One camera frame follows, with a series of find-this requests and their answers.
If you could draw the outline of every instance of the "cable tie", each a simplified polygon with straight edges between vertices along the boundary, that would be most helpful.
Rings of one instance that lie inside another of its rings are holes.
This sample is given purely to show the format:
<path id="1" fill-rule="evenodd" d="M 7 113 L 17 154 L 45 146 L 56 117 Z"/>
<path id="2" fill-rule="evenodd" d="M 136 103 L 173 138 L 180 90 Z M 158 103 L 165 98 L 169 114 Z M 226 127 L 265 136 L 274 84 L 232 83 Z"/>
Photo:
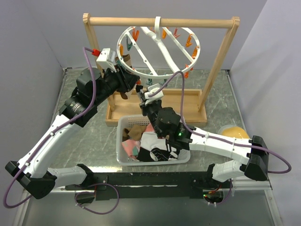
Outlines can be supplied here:
<path id="1" fill-rule="evenodd" d="M 232 143 L 232 151 L 234 151 L 234 144 L 235 144 L 236 138 L 234 137 L 233 143 Z"/>
<path id="2" fill-rule="evenodd" d="M 207 140 L 209 138 L 209 133 L 208 132 L 206 132 L 205 138 L 206 138 L 206 140 L 204 140 L 204 142 L 203 142 L 204 144 L 207 142 Z"/>

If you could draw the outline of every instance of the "white wall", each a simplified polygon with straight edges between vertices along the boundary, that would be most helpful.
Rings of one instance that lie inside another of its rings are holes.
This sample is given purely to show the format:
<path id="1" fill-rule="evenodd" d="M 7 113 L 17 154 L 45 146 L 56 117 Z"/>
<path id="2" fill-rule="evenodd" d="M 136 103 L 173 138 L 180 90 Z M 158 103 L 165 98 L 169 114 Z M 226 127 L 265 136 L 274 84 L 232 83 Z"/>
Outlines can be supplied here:
<path id="1" fill-rule="evenodd" d="M 299 0 L 268 0 L 231 69 L 248 133 L 292 164 L 269 176 L 284 225 L 301 224 L 300 9 Z M 270 157 L 269 169 L 285 165 Z"/>
<path id="2" fill-rule="evenodd" d="M 22 0 L 0 3 L 0 197 L 12 177 L 4 169 L 22 158 L 49 126 L 62 68 Z M 20 201 L 16 183 L 8 202 Z M 12 225 L 16 209 L 0 205 L 1 225 Z"/>
<path id="3" fill-rule="evenodd" d="M 230 69 L 266 0 L 24 0 L 42 29 L 62 67 L 85 67 L 81 47 L 89 46 L 82 22 L 83 13 L 107 17 L 155 17 L 231 19 L 241 17 L 241 25 L 223 64 Z M 125 27 L 97 27 L 100 48 L 116 48 Z M 211 68 L 225 34 L 224 29 L 193 29 L 201 41 L 202 54 L 197 69 Z M 141 34 L 138 45 L 155 67 L 167 64 L 152 40 Z M 187 36 L 179 37 L 184 43 Z M 175 62 L 185 67 L 187 59 L 175 45 L 167 43 Z M 131 51 L 134 67 L 145 67 L 135 51 Z"/>

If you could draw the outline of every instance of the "white plastic basket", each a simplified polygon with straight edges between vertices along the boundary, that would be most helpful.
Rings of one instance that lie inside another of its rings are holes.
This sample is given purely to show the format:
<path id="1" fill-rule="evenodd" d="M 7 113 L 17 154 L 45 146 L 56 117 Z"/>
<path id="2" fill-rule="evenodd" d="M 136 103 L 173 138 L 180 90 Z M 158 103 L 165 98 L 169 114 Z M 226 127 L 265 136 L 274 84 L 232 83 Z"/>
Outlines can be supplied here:
<path id="1" fill-rule="evenodd" d="M 122 132 L 124 128 L 133 127 L 134 125 L 148 125 L 150 121 L 143 115 L 129 115 L 123 116 L 118 120 L 117 135 L 116 135 L 116 154 L 117 161 L 123 166 L 151 166 L 151 165 L 168 165 L 188 162 L 190 159 L 190 151 L 181 150 L 177 161 L 152 161 L 152 162 L 135 162 L 134 159 L 128 157 L 126 151 L 123 149 Z"/>

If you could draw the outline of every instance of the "clothing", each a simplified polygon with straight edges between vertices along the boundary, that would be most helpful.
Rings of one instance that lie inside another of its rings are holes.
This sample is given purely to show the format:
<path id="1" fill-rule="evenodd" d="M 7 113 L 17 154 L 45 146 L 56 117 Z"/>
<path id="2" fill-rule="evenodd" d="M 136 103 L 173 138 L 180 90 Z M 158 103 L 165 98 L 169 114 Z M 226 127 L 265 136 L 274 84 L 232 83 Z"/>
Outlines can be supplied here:
<path id="1" fill-rule="evenodd" d="M 134 125 L 132 128 L 125 128 L 122 134 L 122 141 L 125 141 L 129 138 L 132 140 L 140 140 L 142 133 L 145 131 L 146 126 Z"/>
<path id="2" fill-rule="evenodd" d="M 144 132 L 141 138 L 139 161 L 175 161 L 178 159 L 179 149 L 167 144 L 167 140 L 158 139 L 155 132 Z"/>
<path id="3" fill-rule="evenodd" d="M 140 150 L 140 141 L 129 139 L 122 142 L 121 144 L 130 158 L 136 158 L 136 156 L 138 156 Z"/>
<path id="4" fill-rule="evenodd" d="M 180 153 L 166 139 L 159 139 L 151 124 L 125 128 L 122 146 L 129 158 L 143 162 L 176 161 Z"/>

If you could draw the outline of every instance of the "pink cloth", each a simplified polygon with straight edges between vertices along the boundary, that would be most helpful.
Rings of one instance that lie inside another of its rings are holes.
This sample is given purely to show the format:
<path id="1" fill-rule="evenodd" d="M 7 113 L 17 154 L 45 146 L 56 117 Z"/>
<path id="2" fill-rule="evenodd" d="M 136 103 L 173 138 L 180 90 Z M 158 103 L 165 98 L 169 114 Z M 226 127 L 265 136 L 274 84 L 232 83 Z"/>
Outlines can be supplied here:
<path id="1" fill-rule="evenodd" d="M 136 158 L 136 156 L 133 155 L 133 149 L 136 147 L 138 150 L 140 149 L 140 141 L 135 140 L 126 140 L 121 143 L 123 146 L 123 149 L 126 151 L 127 155 L 130 158 Z"/>
<path id="2" fill-rule="evenodd" d="M 148 124 L 144 132 L 155 132 L 155 130 L 151 124 Z"/>

